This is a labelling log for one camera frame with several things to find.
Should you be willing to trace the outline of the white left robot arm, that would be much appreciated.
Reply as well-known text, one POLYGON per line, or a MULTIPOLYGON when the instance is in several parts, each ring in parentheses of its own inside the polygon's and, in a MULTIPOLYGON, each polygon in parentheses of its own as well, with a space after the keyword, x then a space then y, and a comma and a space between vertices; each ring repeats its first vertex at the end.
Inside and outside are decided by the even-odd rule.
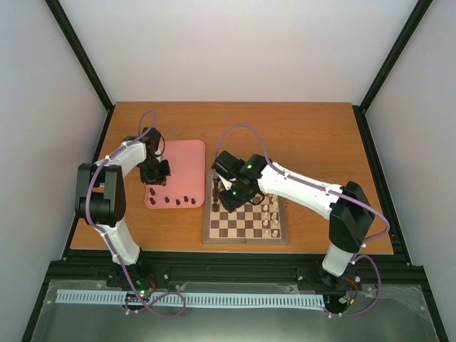
POLYGON ((99 233, 116 264, 124 264, 123 278, 131 286, 142 286, 148 269, 137 262, 140 247, 125 223, 124 177, 138 168, 145 185, 165 185, 170 176, 169 162, 162 158, 165 139, 154 128, 129 136, 120 146, 94 163, 78 167, 75 212, 99 233))

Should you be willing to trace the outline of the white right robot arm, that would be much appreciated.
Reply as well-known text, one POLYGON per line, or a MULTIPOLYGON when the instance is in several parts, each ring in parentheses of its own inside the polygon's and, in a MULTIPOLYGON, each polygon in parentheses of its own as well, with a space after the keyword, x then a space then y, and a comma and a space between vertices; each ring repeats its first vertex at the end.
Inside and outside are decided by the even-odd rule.
POLYGON ((233 212, 257 195, 276 195, 300 204, 329 222, 328 251, 315 272, 315 282, 335 289, 370 229, 374 214, 355 182, 329 184, 292 172, 269 158, 253 154, 247 161, 222 151, 211 166, 222 182, 218 195, 228 212, 233 212))

